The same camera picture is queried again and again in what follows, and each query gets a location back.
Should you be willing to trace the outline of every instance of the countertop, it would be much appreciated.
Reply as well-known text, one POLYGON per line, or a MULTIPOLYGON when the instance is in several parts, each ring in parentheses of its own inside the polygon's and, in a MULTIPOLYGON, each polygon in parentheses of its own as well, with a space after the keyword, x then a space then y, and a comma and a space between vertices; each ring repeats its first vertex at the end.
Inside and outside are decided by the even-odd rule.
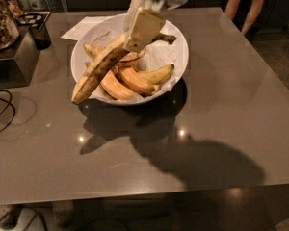
POLYGON ((70 102, 84 16, 52 13, 52 45, 0 133, 0 204, 289 184, 289 90, 219 8, 166 12, 189 43, 174 89, 142 106, 70 102))

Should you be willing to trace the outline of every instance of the fruit bowl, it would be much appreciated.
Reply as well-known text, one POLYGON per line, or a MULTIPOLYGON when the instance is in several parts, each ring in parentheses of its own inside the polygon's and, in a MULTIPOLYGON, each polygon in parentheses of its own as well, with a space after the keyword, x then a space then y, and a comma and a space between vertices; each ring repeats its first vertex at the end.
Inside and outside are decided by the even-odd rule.
MULTIPOLYGON (((83 45, 85 43, 93 43, 99 47, 105 47, 113 38, 123 33, 123 22, 126 14, 120 14, 97 24, 92 27, 75 45, 71 55, 71 72, 73 78, 77 82, 86 70, 86 63, 92 59, 86 54, 83 45)), ((176 36, 173 45, 168 45, 164 41, 156 41, 150 44, 143 54, 127 59, 122 59, 118 64, 137 63, 139 70, 154 70, 165 64, 174 64, 174 71, 170 79, 163 83, 160 90, 153 95, 142 97, 137 93, 127 100, 116 100, 112 98, 99 85, 90 99, 98 99, 99 101, 119 105, 131 106, 149 102, 158 96, 163 95, 167 91, 171 91, 173 86, 182 77, 188 63, 189 50, 188 44, 182 33, 172 23, 166 21, 165 26, 161 30, 162 33, 176 36)))

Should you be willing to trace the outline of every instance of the human leg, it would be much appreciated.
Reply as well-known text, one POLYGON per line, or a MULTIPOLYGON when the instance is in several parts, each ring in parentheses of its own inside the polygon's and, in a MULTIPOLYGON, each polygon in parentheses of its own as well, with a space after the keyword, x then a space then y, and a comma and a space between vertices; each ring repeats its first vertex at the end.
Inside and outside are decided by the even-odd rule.
POLYGON ((233 20, 233 18, 235 17, 235 14, 238 11, 240 2, 241 0, 228 0, 224 12, 231 20, 233 20))
POLYGON ((248 12, 248 15, 244 21, 244 24, 241 30, 243 35, 245 35, 248 32, 250 27, 256 21, 257 17, 260 15, 264 1, 265 0, 252 0, 251 1, 250 10, 248 12))

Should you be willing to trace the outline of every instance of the gray countertop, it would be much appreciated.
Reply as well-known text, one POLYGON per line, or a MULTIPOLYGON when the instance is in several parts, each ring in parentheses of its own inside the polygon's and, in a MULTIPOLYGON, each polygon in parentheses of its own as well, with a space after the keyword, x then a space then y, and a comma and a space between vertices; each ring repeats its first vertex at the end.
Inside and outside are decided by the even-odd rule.
POLYGON ((221 9, 166 17, 190 60, 172 92, 143 106, 70 102, 84 16, 52 13, 52 45, 0 134, 0 204, 289 184, 289 91, 221 9))

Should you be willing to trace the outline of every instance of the dark floor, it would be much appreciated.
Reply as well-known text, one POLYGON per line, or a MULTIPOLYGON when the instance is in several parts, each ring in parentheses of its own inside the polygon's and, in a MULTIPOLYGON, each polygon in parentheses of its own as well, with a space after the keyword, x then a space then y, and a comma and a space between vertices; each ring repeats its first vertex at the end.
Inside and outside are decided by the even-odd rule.
MULTIPOLYGON (((289 89, 289 38, 267 31, 250 42, 289 89)), ((289 185, 78 200, 74 206, 67 228, 55 225, 51 203, 41 203, 25 206, 11 230, 289 231, 289 185), (40 211, 47 229, 28 207, 40 211)))

